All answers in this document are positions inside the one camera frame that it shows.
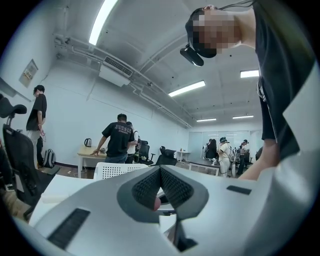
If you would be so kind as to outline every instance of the wall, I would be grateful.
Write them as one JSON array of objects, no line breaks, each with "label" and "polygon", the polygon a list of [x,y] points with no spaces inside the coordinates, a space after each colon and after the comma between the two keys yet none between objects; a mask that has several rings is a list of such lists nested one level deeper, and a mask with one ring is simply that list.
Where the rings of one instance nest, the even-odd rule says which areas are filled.
[{"label": "wall", "polygon": [[[116,122],[120,113],[126,114],[141,139],[148,141],[149,156],[156,154],[154,162],[161,146],[187,149],[188,130],[154,110],[128,87],[118,87],[97,75],[86,67],[57,60],[42,83],[47,98],[44,147],[53,149],[57,162],[78,165],[77,152],[84,140],[91,138],[97,146],[101,132]],[[97,162],[88,160],[84,165],[94,167]]]},{"label": "wall", "polygon": [[191,158],[198,158],[204,156],[201,153],[203,145],[209,142],[209,139],[217,141],[217,148],[219,148],[219,139],[226,137],[230,142],[232,148],[238,148],[243,140],[248,140],[247,146],[250,149],[250,157],[252,162],[255,162],[256,152],[263,145],[262,137],[262,117],[255,115],[253,119],[232,120],[229,123],[209,122],[205,124],[198,124],[189,130],[188,150],[192,153]]},{"label": "wall", "polygon": [[[26,129],[26,123],[33,106],[33,89],[48,74],[55,60],[54,47],[54,1],[42,2],[17,29],[0,59],[0,93],[7,97],[12,105],[23,104],[27,114],[16,115],[11,126],[14,129]],[[28,63],[34,60],[38,71],[30,85],[25,87],[19,78]],[[2,127],[5,119],[0,118]]]}]

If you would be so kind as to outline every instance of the desk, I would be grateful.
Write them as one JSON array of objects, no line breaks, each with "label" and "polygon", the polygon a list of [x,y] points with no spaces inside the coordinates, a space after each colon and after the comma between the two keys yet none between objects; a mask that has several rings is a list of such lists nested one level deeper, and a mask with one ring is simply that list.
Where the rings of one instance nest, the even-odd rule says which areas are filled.
[{"label": "desk", "polygon": [[191,171],[192,166],[202,167],[210,170],[215,170],[215,176],[219,175],[220,164],[212,165],[209,160],[203,160],[201,158],[192,159],[189,161],[189,170]]},{"label": "desk", "polygon": [[191,152],[186,152],[186,151],[176,151],[176,158],[177,159],[179,159],[178,158],[178,155],[180,155],[180,160],[179,160],[179,162],[180,163],[182,163],[182,156],[183,156],[183,154],[186,154],[187,156],[190,154]]},{"label": "desk", "polygon": [[[36,204],[29,225],[34,227],[53,207],[93,182],[95,180],[89,178],[80,179],[56,174]],[[55,202],[53,199],[51,199],[52,202],[49,202],[50,197],[55,197]],[[176,223],[176,215],[159,216],[159,223],[160,230],[164,233]]]},{"label": "desk", "polygon": [[84,163],[84,158],[90,158],[90,159],[99,159],[99,160],[102,160],[101,162],[104,162],[105,161],[105,158],[107,156],[106,153],[102,154],[99,152],[98,155],[90,155],[93,153],[93,151],[96,149],[97,147],[96,146],[91,146],[91,147],[88,147],[88,146],[85,146],[85,145],[82,145],[78,151],[78,156],[79,156],[79,162],[78,162],[78,178],[81,179],[81,172],[82,172],[82,169],[83,169],[83,163]]}]

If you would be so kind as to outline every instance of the white chair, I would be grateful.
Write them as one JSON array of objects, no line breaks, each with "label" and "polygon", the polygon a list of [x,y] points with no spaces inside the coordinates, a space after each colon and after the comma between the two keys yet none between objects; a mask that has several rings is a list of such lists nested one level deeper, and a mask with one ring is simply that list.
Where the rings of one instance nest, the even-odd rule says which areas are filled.
[{"label": "white chair", "polygon": [[126,174],[138,169],[148,168],[145,164],[125,164],[125,163],[108,163],[98,162],[95,167],[93,179],[100,181],[117,175]]}]

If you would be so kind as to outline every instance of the hand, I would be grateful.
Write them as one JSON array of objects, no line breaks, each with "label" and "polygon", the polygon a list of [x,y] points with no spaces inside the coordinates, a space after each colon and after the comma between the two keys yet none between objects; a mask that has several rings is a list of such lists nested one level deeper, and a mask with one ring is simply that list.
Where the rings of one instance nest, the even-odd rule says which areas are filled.
[{"label": "hand", "polygon": [[98,155],[98,154],[99,154],[99,149],[95,149],[95,150],[93,151],[93,153],[90,154],[90,156],[92,156],[92,155]]},{"label": "hand", "polygon": [[45,136],[44,129],[42,129],[42,127],[41,127],[41,128],[39,128],[39,130],[40,130],[40,135],[41,135],[42,137]]}]

